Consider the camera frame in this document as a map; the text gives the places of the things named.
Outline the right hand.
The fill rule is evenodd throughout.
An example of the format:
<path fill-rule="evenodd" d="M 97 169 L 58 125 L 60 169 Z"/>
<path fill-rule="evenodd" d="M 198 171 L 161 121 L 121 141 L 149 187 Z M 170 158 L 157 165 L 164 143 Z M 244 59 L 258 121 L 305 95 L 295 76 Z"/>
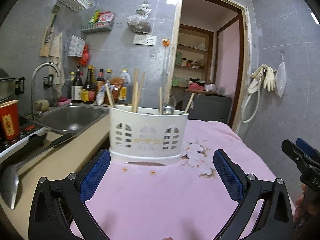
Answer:
<path fill-rule="evenodd" d="M 307 210 L 311 215 L 319 213 L 319 196 L 307 185 L 302 184 L 302 194 L 295 202 L 296 210 L 293 221 L 296 222 Z"/>

